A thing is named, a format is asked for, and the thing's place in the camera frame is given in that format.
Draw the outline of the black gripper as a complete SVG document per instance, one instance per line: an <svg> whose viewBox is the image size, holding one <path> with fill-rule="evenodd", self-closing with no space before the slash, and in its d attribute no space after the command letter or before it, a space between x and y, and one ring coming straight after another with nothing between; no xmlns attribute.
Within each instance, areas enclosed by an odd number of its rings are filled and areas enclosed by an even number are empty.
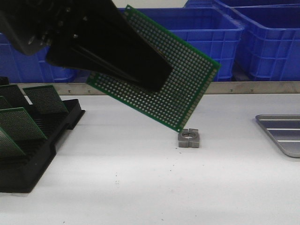
<svg viewBox="0 0 300 225"><path fill-rule="evenodd" d="M48 47L52 65L88 70L139 84L133 52L125 45L81 44L75 28L86 12L83 0L2 0L0 31L19 52L31 56Z"/></svg>

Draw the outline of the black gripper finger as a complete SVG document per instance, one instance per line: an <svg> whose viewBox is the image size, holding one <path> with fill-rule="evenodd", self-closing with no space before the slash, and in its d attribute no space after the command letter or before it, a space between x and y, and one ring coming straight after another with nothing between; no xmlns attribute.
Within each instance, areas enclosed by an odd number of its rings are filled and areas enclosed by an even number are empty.
<svg viewBox="0 0 300 225"><path fill-rule="evenodd" d="M48 63L89 70L159 91L172 66L110 0L72 0L53 38Z"/></svg>

